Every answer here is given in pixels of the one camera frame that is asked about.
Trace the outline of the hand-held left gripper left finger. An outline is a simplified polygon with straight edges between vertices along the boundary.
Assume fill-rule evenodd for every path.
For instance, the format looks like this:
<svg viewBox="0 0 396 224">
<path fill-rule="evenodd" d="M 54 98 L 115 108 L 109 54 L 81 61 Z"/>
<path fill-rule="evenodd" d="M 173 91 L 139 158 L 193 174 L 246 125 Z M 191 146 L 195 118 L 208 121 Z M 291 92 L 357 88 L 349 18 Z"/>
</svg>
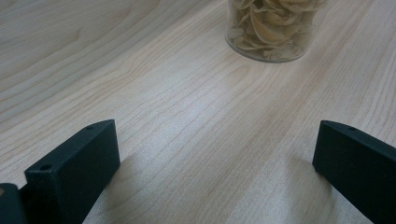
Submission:
<svg viewBox="0 0 396 224">
<path fill-rule="evenodd" d="M 24 171 L 29 224 L 81 224 L 120 167 L 115 121 L 91 124 Z"/>
</svg>

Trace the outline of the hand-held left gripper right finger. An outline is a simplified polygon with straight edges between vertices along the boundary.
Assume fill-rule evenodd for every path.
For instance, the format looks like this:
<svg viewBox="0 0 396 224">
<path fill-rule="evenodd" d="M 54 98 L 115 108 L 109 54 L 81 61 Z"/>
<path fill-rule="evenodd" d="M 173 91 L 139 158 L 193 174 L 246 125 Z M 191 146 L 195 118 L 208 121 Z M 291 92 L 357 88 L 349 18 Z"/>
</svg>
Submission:
<svg viewBox="0 0 396 224">
<path fill-rule="evenodd" d="M 354 127 L 319 125 L 312 164 L 374 224 L 396 224 L 396 148 Z"/>
</svg>

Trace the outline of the clear jar of dried slices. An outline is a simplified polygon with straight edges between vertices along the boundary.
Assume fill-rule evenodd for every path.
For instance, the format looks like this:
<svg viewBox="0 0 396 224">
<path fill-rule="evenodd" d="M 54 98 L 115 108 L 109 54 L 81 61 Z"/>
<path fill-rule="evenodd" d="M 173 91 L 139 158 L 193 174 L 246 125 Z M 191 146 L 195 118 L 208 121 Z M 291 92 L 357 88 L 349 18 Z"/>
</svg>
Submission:
<svg viewBox="0 0 396 224">
<path fill-rule="evenodd" d="M 225 38 L 251 59 L 283 63 L 303 56 L 330 0 L 227 0 Z"/>
</svg>

